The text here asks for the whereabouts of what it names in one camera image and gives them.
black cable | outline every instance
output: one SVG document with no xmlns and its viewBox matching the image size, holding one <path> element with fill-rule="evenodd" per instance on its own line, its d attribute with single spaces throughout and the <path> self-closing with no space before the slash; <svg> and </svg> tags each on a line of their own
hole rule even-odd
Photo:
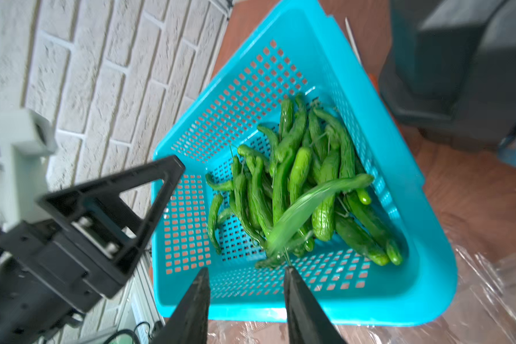
<svg viewBox="0 0 516 344">
<path fill-rule="evenodd" d="M 129 330 L 129 329 L 119 330 L 116 333 L 110 335 L 110 337 L 108 339 L 106 339 L 103 342 L 103 344 L 110 344 L 110 342 L 112 342 L 113 339 L 115 339 L 115 338 L 117 338 L 117 337 L 119 337 L 121 335 L 128 335 L 128 336 L 130 336 L 130 338 L 132 338 L 132 341 L 135 344 L 141 344 L 140 339 L 138 338 L 138 336 L 132 330 Z"/>
<path fill-rule="evenodd" d="M 147 321 L 142 321 L 140 322 L 138 325 L 136 325 L 136 327 L 134 327 L 134 333 L 135 334 L 138 334 L 138 332 L 136 331 L 138 329 L 138 327 L 142 326 L 142 325 L 147 325 L 148 327 L 148 330 L 147 330 L 147 337 L 149 339 L 151 339 L 151 325 L 149 324 L 149 322 Z"/>
</svg>

perforated basket bottom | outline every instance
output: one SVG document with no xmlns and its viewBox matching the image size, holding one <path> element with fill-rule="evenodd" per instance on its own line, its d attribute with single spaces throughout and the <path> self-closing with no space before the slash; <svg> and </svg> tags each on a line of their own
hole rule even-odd
<svg viewBox="0 0 516 344">
<path fill-rule="evenodd" d="M 370 260 L 352 249 L 345 251 L 309 254 L 292 261 L 310 290 L 329 292 L 365 287 Z M 211 279 L 211 298 L 259 296 L 283 293 L 284 264 L 275 270 L 254 266 L 228 270 Z"/>
<path fill-rule="evenodd" d="M 272 122 L 264 124 L 274 130 L 278 128 Z M 268 140 L 260 132 L 242 143 L 269 156 Z M 232 178 L 230 164 L 233 160 L 230 155 L 224 159 L 211 172 L 215 182 Z M 206 186 L 204 175 L 185 175 L 180 181 L 165 210 L 167 275 L 211 265 L 213 300 L 282 293 L 286 264 L 275 270 L 255 269 L 255 262 L 266 258 L 265 253 L 247 236 L 235 216 L 219 226 L 216 236 L 222 253 L 214 252 L 206 234 L 205 211 L 214 193 Z M 222 195 L 221 209 L 225 209 L 229 207 L 229 196 L 227 192 Z M 316 240 L 313 252 L 303 258 L 293 257 L 292 263 L 314 293 L 364 288 L 370 267 L 369 259 L 353 252 L 337 235 L 328 243 Z"/>
</svg>

white brick wall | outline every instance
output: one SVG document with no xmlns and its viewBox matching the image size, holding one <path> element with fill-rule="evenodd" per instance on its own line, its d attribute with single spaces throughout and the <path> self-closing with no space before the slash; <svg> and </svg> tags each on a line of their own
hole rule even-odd
<svg viewBox="0 0 516 344">
<path fill-rule="evenodd" d="M 52 190 L 140 165 L 208 83 L 225 26 L 208 0 L 0 0 L 0 110 L 52 123 Z M 149 193 L 123 199 L 142 215 Z M 56 344 L 116 324 L 113 303 Z"/>
</svg>

brick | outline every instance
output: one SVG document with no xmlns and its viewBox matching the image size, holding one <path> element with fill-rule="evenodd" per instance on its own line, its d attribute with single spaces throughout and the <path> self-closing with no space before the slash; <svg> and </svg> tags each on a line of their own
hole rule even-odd
<svg viewBox="0 0 516 344">
<path fill-rule="evenodd" d="M 151 207 L 151 183 L 147 183 L 143 186 L 141 186 L 138 189 L 138 195 L 136 196 L 136 201 L 134 201 L 134 206 L 132 207 L 132 210 L 134 210 L 134 213 L 144 218 L 145 214 Z"/>
<path fill-rule="evenodd" d="M 112 175 L 122 171 L 127 153 L 128 147 L 109 142 L 107 155 L 105 155 L 105 161 L 101 169 L 101 176 L 104 177 L 105 175 Z"/>
<path fill-rule="evenodd" d="M 43 0 L 39 29 L 66 41 L 73 38 L 77 0 Z"/>
<path fill-rule="evenodd" d="M 180 44 L 176 61 L 174 62 L 174 73 L 172 74 L 172 82 L 168 86 L 165 94 L 165 103 L 162 107 L 161 115 L 157 122 L 157 129 L 151 142 L 151 150 L 147 160 L 150 161 L 158 143 L 166 136 L 172 128 L 175 121 L 175 114 L 180 105 L 181 97 L 184 92 L 187 74 L 193 60 L 193 49 L 185 44 Z"/>
<path fill-rule="evenodd" d="M 166 12 L 166 27 L 162 30 L 152 74 L 153 79 L 163 84 L 168 84 L 188 4 L 189 1 L 172 0 Z"/>
<path fill-rule="evenodd" d="M 126 159 L 126 169 L 145 163 L 164 95 L 164 88 L 152 83 L 147 86 L 134 142 Z"/>
<path fill-rule="evenodd" d="M 61 335 L 62 343 L 76 343 L 80 338 L 81 327 L 73 328 L 69 325 L 63 327 L 63 332 Z"/>
<path fill-rule="evenodd" d="M 47 179 L 48 188 L 57 191 L 73 184 L 76 162 L 78 159 L 81 140 L 71 135 L 56 134 L 58 149 L 50 158 Z"/>
<path fill-rule="evenodd" d="M 136 198 L 136 190 L 131 189 L 120 193 L 120 199 L 124 201 L 130 208 L 134 206 L 134 200 Z"/>
<path fill-rule="evenodd" d="M 130 142 L 132 139 L 149 77 L 158 34 L 159 29 L 157 26 L 146 19 L 142 19 L 133 49 L 130 74 L 126 78 L 117 122 L 113 131 L 113 139 L 115 140 Z"/>
<path fill-rule="evenodd" d="M 141 0 L 120 0 L 116 3 L 105 53 L 109 61 L 128 65 L 140 11 Z"/>
<path fill-rule="evenodd" d="M 23 103 L 36 1 L 0 1 L 0 111 Z"/>
<path fill-rule="evenodd" d="M 189 7 L 187 22 L 183 37 L 190 43 L 197 45 L 201 36 L 202 24 L 205 21 L 208 0 L 193 0 Z"/>
<path fill-rule="evenodd" d="M 99 177 L 123 81 L 124 74 L 121 72 L 109 68 L 101 68 L 99 72 L 96 93 L 89 109 L 86 140 L 76 171 L 76 184 Z"/>
<path fill-rule="evenodd" d="M 52 125 L 59 109 L 69 50 L 37 39 L 25 106 L 46 117 Z"/>
<path fill-rule="evenodd" d="M 214 6 L 210 6 L 205 25 L 202 30 L 202 37 L 199 40 L 199 51 L 193 60 L 191 73 L 187 79 L 185 95 L 197 99 L 205 81 L 210 57 L 216 44 L 216 38 L 223 21 L 223 14 Z"/>
<path fill-rule="evenodd" d="M 151 14 L 153 17 L 162 21 L 165 18 L 166 6 L 168 0 L 146 0 L 144 11 Z"/>
<path fill-rule="evenodd" d="M 86 314 L 84 318 L 84 322 L 81 328 L 80 338 L 88 337 L 94 335 L 97 332 L 97 328 L 99 328 L 99 323 L 101 320 L 101 315 L 103 314 L 103 308 L 105 307 L 105 299 L 99 300 L 99 302 L 92 308 L 92 310 Z"/>
<path fill-rule="evenodd" d="M 86 0 L 80 4 L 75 47 L 58 115 L 60 129 L 82 133 L 86 127 L 110 10 L 110 0 Z"/>
</svg>

blue plastic basket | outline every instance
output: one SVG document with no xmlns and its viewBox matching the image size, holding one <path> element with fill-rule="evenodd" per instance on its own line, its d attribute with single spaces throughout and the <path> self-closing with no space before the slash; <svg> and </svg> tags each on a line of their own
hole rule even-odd
<svg viewBox="0 0 516 344">
<path fill-rule="evenodd" d="M 238 220 L 230 218 L 217 233 L 222 255 L 211 248 L 206 219 L 213 191 L 204 176 L 231 179 L 230 145 L 244 142 L 268 155 L 267 139 L 256 126 L 274 127 L 282 97 L 300 91 L 307 101 L 319 97 L 340 111 L 365 169 L 375 177 L 377 206 L 406 242 L 406 261 L 376 266 L 335 235 L 329 243 L 316 241 L 315 250 L 293 264 L 334 323 L 417 325 L 435 319 L 456 291 L 451 246 L 399 131 L 344 34 L 316 0 L 277 5 L 157 148 L 156 159 L 178 155 L 187 168 L 153 236 L 159 312 L 170 316 L 207 266 L 210 319 L 286 320 L 284 271 L 254 268 L 265 255 Z M 152 187 L 153 198 L 158 187 Z"/>
</svg>

